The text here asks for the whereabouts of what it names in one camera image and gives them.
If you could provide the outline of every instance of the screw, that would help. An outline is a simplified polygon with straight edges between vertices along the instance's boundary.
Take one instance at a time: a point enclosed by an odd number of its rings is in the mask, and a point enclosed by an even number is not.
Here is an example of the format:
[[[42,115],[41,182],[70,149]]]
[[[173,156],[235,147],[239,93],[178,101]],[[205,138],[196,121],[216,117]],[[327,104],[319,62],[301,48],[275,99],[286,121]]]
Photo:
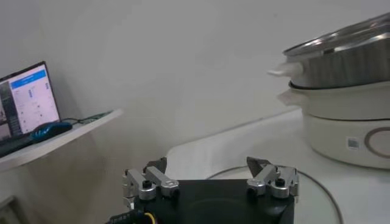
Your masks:
[[[275,180],[275,185],[277,187],[284,187],[285,184],[286,184],[286,181],[284,179],[282,179],[282,178],[278,178],[278,179]]]
[[[144,180],[142,182],[142,188],[143,189],[149,189],[152,187],[152,182],[150,180]]]

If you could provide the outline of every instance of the white wall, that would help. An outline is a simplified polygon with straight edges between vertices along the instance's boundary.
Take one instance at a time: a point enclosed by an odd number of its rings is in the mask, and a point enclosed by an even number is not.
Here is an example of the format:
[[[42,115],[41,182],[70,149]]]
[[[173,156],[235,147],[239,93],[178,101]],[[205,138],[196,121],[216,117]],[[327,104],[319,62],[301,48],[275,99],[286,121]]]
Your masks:
[[[14,63],[2,72],[40,57],[48,61],[63,115],[126,112],[93,139],[20,168],[19,180],[28,176],[34,189],[42,189],[34,195],[20,190],[37,223],[102,223],[121,212],[123,169],[140,168],[181,142],[285,110],[275,96],[287,80],[265,74],[283,61],[282,50],[390,9],[388,0],[18,1],[26,5],[9,4],[38,8],[31,14],[42,41],[19,50],[27,38],[8,49],[26,59],[0,52]],[[51,215],[43,214],[47,209]]]

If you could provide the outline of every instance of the stainless steel lid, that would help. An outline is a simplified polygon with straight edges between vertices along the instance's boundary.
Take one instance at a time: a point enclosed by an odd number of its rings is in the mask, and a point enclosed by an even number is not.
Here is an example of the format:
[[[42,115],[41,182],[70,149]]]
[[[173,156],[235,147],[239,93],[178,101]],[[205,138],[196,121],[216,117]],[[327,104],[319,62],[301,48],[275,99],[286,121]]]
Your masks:
[[[347,26],[285,50],[286,56],[323,55],[390,38],[390,13]]]

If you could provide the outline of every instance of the black cable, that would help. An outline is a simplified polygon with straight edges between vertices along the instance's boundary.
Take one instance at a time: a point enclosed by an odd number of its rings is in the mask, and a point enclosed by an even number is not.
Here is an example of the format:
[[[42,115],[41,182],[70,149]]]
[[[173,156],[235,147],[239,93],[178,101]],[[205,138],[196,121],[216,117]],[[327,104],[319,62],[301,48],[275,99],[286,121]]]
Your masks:
[[[218,172],[218,173],[215,173],[215,174],[209,176],[208,178],[206,178],[206,180],[209,180],[209,179],[211,179],[211,178],[214,178],[214,177],[216,177],[216,176],[218,176],[218,175],[220,175],[220,174],[222,174],[222,173],[226,173],[226,172],[228,172],[228,171],[232,171],[232,170],[236,170],[236,169],[241,169],[241,168],[245,168],[245,167],[248,167],[248,166],[237,166],[237,167],[232,167],[232,168],[229,168],[229,169],[226,169],[226,170],[222,170],[222,171],[220,171],[220,172]],[[330,200],[331,200],[333,206],[334,206],[335,209],[336,209],[336,213],[337,213],[337,217],[338,217],[338,219],[339,219],[339,223],[340,223],[340,224],[344,224],[344,219],[343,219],[343,217],[342,217],[340,207],[339,207],[339,205],[337,204],[337,202],[336,202],[335,198],[333,197],[332,193],[330,193],[330,191],[329,191],[322,183],[320,183],[318,180],[316,180],[314,177],[310,176],[309,174],[307,174],[307,173],[305,173],[305,172],[303,172],[303,171],[299,171],[299,170],[297,170],[297,171],[298,171],[298,173],[302,174],[303,176],[305,176],[305,177],[311,179],[311,180],[312,180],[314,183],[316,183],[322,190],[324,190],[324,192],[328,195],[328,197],[330,198]]]
[[[92,116],[89,116],[89,117],[86,117],[86,118],[83,118],[83,119],[77,119],[77,118],[73,118],[73,117],[67,117],[67,118],[64,118],[64,119],[61,119],[61,121],[75,121],[73,123],[71,123],[71,125],[75,125],[75,124],[87,124],[87,123],[90,123],[90,122],[93,122],[93,121],[96,121],[108,114],[110,114],[112,112],[111,111],[108,111],[108,112],[104,112],[104,113],[99,113],[99,114],[95,114],[95,115],[92,115]]]

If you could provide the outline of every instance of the white shelf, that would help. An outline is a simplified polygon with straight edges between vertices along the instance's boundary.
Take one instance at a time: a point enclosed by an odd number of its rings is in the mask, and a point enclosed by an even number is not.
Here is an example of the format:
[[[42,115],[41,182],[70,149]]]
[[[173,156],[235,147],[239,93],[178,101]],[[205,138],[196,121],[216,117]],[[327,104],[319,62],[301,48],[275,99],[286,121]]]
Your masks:
[[[62,133],[38,144],[30,145],[26,148],[2,157],[0,158],[0,172],[21,166],[42,156],[45,156],[57,148],[69,143],[72,140],[75,140],[76,138],[94,130],[101,125],[104,125],[108,121],[122,114],[123,111],[120,109],[112,111],[110,114],[94,122],[85,125],[75,125],[70,131]]]

